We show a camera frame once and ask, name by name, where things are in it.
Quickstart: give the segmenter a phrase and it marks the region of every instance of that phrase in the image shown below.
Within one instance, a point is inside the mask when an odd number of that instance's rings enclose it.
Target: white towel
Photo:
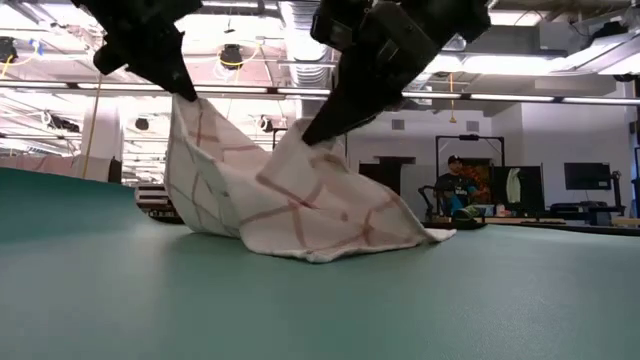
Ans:
[[[514,168],[509,170],[509,175],[507,176],[507,201],[509,204],[520,202],[521,185],[518,178],[519,173],[520,169]]]
[[[425,230],[398,195],[349,170],[339,144],[304,144],[306,125],[296,122],[270,154],[207,100],[174,96],[165,184],[185,223],[310,262],[454,234]]]

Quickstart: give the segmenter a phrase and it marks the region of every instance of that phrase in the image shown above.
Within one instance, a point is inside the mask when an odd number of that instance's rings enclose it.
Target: teal object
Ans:
[[[0,359],[640,358],[640,239],[510,227],[325,265],[0,169]]]

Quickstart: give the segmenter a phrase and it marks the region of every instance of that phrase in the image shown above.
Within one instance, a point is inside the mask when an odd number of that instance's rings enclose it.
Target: cap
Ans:
[[[449,156],[449,162],[447,162],[447,164],[451,164],[454,162],[462,162],[462,159],[459,156],[456,155],[451,155]]]

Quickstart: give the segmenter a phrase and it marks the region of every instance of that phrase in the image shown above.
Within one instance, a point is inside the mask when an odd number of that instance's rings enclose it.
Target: pillar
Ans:
[[[112,160],[120,162],[120,169],[122,167],[125,122],[122,120],[117,98],[100,98],[95,119],[94,106],[95,102],[91,101],[85,111],[80,147],[82,156],[76,161],[76,174],[78,177],[83,177],[85,159],[88,155],[85,178],[107,181]]]

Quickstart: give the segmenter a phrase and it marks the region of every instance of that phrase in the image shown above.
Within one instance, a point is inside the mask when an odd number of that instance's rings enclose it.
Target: man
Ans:
[[[452,155],[449,157],[449,173],[441,175],[436,182],[436,193],[444,201],[445,215],[451,215],[457,210],[469,206],[470,198],[481,196],[485,191],[479,191],[472,179],[461,174],[462,159]]]

